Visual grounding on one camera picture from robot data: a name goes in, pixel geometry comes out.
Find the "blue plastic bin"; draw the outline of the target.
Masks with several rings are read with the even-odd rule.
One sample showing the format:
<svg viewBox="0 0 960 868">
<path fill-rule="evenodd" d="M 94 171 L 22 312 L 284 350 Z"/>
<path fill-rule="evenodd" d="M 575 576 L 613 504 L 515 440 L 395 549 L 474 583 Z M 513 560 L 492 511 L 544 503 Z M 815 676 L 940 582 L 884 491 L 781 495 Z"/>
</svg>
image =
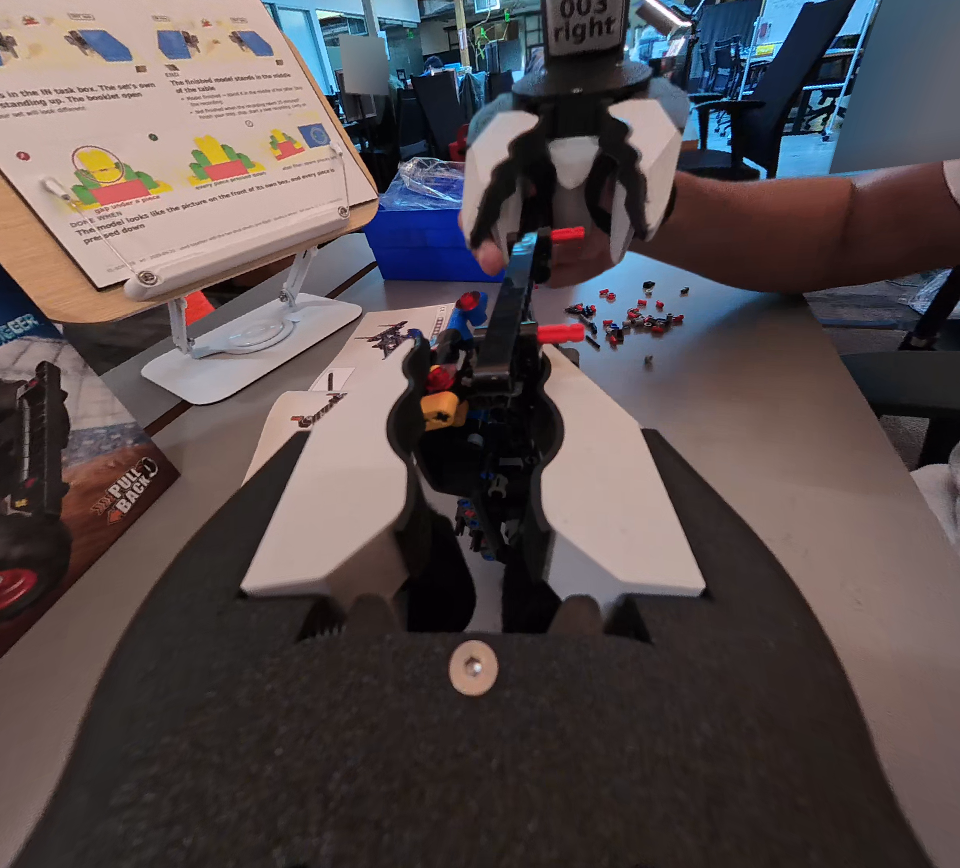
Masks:
<svg viewBox="0 0 960 868">
<path fill-rule="evenodd" d="M 396 206 L 382 196 L 364 227 L 382 278 L 404 282 L 493 284 L 503 272 L 486 274 L 470 251 L 450 206 Z"/>
</svg>

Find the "person's right hand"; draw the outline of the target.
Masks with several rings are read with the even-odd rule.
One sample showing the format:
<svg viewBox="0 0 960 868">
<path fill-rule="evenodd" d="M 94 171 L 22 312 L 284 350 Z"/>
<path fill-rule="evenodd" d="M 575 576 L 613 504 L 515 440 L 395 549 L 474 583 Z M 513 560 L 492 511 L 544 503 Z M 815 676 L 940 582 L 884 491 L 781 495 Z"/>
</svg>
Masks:
<svg viewBox="0 0 960 868">
<path fill-rule="evenodd" d="M 634 237 L 628 250 L 650 257 L 669 254 L 675 245 L 674 238 L 668 232 L 658 231 L 652 239 L 643 241 Z M 480 267 L 488 275 L 498 274 L 505 269 L 508 256 L 498 243 L 486 239 L 471 247 L 471 252 Z M 554 242 L 546 284 L 552 288 L 564 288 L 589 282 L 616 264 L 611 256 L 610 239 L 602 231 L 587 233 L 582 241 Z"/>
</svg>

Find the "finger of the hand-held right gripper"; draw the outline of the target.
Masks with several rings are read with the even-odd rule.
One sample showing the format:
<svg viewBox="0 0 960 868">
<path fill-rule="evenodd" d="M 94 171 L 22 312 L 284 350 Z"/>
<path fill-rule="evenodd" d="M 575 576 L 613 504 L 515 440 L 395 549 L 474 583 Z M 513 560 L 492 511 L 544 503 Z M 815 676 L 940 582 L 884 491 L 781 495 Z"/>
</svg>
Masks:
<svg viewBox="0 0 960 868">
<path fill-rule="evenodd" d="M 591 218 L 608 239 L 611 264 L 633 241 L 654 237 L 670 210 L 682 133 L 661 101 L 604 99 L 596 113 Z"/>
<path fill-rule="evenodd" d="M 473 250 L 492 240 L 508 251 L 511 240 L 553 224 L 553 161 L 542 118 L 505 110 L 488 122 L 466 151 L 461 214 Z"/>
</svg>

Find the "bright studio light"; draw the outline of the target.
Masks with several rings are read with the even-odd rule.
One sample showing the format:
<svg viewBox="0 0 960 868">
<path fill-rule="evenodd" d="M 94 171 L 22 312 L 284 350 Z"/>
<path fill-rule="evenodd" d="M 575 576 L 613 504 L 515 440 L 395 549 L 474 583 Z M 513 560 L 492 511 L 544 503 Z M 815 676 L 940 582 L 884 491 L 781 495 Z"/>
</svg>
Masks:
<svg viewBox="0 0 960 868">
<path fill-rule="evenodd" d="M 692 10 L 675 0 L 641 0 L 635 13 L 641 22 L 664 36 L 685 31 L 693 25 Z"/>
</svg>

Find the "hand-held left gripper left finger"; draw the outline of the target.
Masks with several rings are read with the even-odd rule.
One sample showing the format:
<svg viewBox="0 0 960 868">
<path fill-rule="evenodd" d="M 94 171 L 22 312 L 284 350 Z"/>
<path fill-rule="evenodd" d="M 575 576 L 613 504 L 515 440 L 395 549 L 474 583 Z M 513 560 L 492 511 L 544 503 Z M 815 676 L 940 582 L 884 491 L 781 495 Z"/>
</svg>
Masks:
<svg viewBox="0 0 960 868">
<path fill-rule="evenodd" d="M 339 393 L 288 391 L 270 408 L 245 482 L 289 441 L 303 442 L 241 582 L 250 598 L 392 599 L 428 549 L 414 450 L 429 346 L 400 346 L 354 370 Z"/>
</svg>

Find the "lego set box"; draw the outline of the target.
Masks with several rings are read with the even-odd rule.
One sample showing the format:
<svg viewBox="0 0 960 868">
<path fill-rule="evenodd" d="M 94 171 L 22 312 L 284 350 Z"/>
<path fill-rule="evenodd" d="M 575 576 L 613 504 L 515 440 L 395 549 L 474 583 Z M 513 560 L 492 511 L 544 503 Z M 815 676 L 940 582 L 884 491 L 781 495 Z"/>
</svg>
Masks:
<svg viewBox="0 0 960 868">
<path fill-rule="evenodd" d="M 1 653 L 179 478 L 1 271 Z"/>
</svg>

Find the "lego instruction booklet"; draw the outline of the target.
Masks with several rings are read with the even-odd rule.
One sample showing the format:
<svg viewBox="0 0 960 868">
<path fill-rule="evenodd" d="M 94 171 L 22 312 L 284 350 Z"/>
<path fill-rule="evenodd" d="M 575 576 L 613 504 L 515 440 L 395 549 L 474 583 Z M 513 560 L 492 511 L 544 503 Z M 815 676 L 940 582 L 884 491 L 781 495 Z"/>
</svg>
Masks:
<svg viewBox="0 0 960 868">
<path fill-rule="evenodd" d="M 469 374 L 478 331 L 487 322 L 488 296 L 467 291 L 455 302 L 380 312 L 364 316 L 334 361 L 310 389 L 282 394 L 270 408 L 244 477 L 258 470 L 297 432 L 309 431 L 352 390 L 365 388 L 385 373 L 390 356 L 422 336 L 435 351 L 426 394 L 442 402 L 450 394 L 463 399 L 461 382 Z"/>
</svg>

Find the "printed instruction sheet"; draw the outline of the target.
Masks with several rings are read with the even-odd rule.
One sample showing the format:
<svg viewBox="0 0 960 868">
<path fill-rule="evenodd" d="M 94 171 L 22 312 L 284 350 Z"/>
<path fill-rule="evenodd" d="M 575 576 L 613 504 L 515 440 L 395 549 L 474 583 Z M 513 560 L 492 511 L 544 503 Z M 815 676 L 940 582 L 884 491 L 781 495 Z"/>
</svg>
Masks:
<svg viewBox="0 0 960 868">
<path fill-rule="evenodd" d="M 260 0 L 2 0 L 1 134 L 98 289 L 321 237 L 377 195 Z"/>
</svg>

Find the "lego truck chassis model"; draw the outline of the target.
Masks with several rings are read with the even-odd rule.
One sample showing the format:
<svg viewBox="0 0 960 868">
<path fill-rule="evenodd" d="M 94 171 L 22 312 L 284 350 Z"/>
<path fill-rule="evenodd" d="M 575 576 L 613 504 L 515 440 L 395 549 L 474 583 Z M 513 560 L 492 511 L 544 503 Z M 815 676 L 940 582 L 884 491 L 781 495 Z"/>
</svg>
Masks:
<svg viewBox="0 0 960 868">
<path fill-rule="evenodd" d="M 541 504 L 541 480 L 562 439 L 559 413 L 546 397 L 549 361 L 538 346 L 538 370 L 520 394 L 480 397 L 472 389 L 475 350 L 461 382 L 463 398 L 426 394 L 420 401 L 425 434 L 416 450 L 430 485 L 457 498 L 454 529 L 471 549 L 505 565 L 521 559 L 543 578 L 551 537 Z"/>
</svg>

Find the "person's right forearm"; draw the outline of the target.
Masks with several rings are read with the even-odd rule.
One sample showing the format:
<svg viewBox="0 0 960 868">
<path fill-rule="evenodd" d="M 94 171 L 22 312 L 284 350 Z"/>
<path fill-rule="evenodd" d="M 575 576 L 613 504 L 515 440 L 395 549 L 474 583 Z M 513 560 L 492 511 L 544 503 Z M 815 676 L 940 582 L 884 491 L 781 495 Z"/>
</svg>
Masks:
<svg viewBox="0 0 960 868">
<path fill-rule="evenodd" d="M 678 173 L 672 211 L 655 233 L 675 248 L 643 255 L 761 293 L 867 285 L 956 266 L 958 200 L 957 159 L 856 178 Z"/>
</svg>

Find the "clear plastic bag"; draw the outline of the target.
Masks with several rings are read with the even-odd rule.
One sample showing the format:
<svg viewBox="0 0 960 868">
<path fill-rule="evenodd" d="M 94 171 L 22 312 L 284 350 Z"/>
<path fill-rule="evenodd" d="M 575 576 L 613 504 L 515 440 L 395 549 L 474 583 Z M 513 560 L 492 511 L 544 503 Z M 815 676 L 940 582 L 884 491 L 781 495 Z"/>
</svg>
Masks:
<svg viewBox="0 0 960 868">
<path fill-rule="evenodd" d="M 465 164 L 432 157 L 402 161 L 380 196 L 381 208 L 391 212 L 458 211 L 462 207 Z"/>
</svg>

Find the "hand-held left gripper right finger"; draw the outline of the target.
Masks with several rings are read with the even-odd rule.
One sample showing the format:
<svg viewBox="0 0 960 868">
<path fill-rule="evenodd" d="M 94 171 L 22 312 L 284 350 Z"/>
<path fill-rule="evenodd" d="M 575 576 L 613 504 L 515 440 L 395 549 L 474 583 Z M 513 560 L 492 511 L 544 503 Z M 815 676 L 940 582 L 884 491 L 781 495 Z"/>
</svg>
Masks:
<svg viewBox="0 0 960 868">
<path fill-rule="evenodd" d="M 642 426 L 558 346 L 543 354 L 561 427 L 540 480 L 547 585 L 561 600 L 701 597 L 705 579 Z"/>
</svg>

